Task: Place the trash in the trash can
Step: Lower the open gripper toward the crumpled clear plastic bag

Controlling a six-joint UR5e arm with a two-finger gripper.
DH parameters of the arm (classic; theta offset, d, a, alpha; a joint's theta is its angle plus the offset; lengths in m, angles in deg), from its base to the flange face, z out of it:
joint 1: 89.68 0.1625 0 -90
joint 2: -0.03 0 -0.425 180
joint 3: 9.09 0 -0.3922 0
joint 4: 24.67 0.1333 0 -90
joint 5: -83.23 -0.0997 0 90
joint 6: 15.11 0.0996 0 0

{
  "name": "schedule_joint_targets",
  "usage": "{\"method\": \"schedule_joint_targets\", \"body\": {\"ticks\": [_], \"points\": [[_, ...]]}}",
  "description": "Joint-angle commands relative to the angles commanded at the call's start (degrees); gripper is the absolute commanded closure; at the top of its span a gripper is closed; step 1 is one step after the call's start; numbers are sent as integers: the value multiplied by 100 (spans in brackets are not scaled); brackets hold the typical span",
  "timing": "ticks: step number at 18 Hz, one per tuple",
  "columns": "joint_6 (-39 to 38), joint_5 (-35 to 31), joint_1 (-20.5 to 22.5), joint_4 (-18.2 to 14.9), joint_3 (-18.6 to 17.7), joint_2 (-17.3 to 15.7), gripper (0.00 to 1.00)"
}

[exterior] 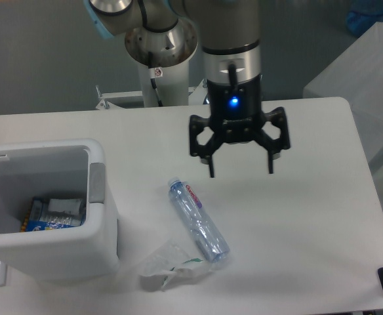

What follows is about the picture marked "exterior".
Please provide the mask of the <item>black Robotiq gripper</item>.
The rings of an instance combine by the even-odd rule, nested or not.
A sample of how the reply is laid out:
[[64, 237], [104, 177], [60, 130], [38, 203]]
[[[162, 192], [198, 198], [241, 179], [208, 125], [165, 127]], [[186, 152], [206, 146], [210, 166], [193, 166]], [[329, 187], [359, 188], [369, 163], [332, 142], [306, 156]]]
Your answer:
[[262, 146], [268, 153], [268, 172], [273, 174], [273, 163], [282, 151], [291, 148], [289, 126], [284, 107], [262, 113], [261, 76], [258, 75], [237, 86], [207, 82], [210, 118], [191, 115], [189, 121], [190, 156], [199, 157], [215, 177], [213, 155], [225, 142], [246, 143], [254, 140], [263, 123], [271, 129], [262, 129]]

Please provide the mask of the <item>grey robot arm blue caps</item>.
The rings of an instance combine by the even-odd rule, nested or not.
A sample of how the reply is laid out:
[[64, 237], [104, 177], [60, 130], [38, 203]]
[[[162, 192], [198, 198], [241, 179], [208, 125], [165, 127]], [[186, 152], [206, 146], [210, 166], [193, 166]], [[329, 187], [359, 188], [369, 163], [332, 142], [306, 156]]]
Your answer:
[[208, 118], [192, 115], [191, 156], [212, 166], [223, 144], [256, 142], [272, 162], [291, 146], [283, 108], [262, 111], [258, 1], [85, 1], [103, 37], [125, 35], [130, 55], [163, 69], [203, 52]]

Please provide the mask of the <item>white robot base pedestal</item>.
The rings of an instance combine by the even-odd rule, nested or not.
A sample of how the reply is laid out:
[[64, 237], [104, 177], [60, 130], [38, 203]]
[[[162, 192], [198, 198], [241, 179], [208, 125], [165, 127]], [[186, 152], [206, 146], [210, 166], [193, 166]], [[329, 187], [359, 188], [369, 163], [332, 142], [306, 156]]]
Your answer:
[[188, 104], [189, 61], [197, 50], [197, 34], [185, 20], [164, 32], [135, 28], [125, 35], [125, 48], [136, 62], [144, 106]]

